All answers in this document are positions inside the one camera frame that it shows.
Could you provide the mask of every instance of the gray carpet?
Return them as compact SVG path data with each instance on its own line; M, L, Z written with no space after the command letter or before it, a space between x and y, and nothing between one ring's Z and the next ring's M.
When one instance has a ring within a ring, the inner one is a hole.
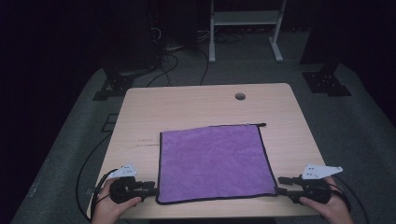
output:
M275 61L268 36L246 35L243 41L232 45L217 44L217 62L209 65L203 85L289 83L325 162L344 168L340 176L359 196L372 223L394 223L395 128L363 88L359 77L341 64L335 74L352 96L328 97L310 92L302 72L317 71L321 65L299 65L308 33L281 33L278 43L285 59L283 63ZM201 49L207 53L208 45L203 44ZM204 55L190 50L174 55L179 62L169 73L171 84L199 85L206 66ZM169 69L174 64L173 58L165 58L163 68ZM145 88L161 72L157 70L137 78L134 87ZM75 199L78 172L88 155L106 137L107 133L101 130L108 114L118 113L123 100L122 97L92 100L105 79L103 70L92 75L12 223L87 223ZM160 77L151 86L166 85L166 78ZM84 209L107 145L108 139L92 154L81 174L78 197ZM355 223L365 223L357 201L350 192L347 195L352 202ZM276 223L326 221L320 217L277 217Z

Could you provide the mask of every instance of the human hand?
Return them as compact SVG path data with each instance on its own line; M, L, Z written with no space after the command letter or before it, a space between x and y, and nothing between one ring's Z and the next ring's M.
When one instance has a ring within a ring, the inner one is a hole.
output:
M129 208L136 206L142 201L140 197L132 198L125 203L114 203L110 194L110 185L116 179L109 179L105 182L102 192L98 195L95 213L92 224L112 224L116 223L120 216Z
M330 184L330 189L339 191L339 189L335 187L336 184L331 177L328 176L323 179ZM326 204L317 203L305 197L301 197L300 202L317 210L331 224L353 224L353 220L347 210L346 204L341 198L334 194L332 194L332 197Z

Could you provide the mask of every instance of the round hole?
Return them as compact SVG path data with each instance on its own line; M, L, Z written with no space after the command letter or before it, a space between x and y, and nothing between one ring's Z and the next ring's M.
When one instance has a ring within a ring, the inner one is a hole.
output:
M235 95L235 99L237 99L237 100L245 100L246 98L247 98L246 95L244 93L241 93L241 92L238 92Z

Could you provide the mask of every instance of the purple cloth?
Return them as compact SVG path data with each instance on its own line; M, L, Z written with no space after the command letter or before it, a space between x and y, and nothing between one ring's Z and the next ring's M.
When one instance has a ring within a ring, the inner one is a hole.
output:
M276 195L256 125L161 133L157 203Z

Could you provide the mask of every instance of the table surface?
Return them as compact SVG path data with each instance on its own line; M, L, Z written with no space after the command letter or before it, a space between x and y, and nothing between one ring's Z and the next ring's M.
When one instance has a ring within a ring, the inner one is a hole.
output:
M245 100L235 95L243 93ZM324 165L304 115L288 84L246 84L130 89L125 95L99 179L132 163L136 180L158 181L160 132L211 125L267 123L261 128L275 178L298 176L310 164ZM281 188L301 189L279 185ZM316 215L288 197L216 200L158 205L147 198L123 218L283 217Z

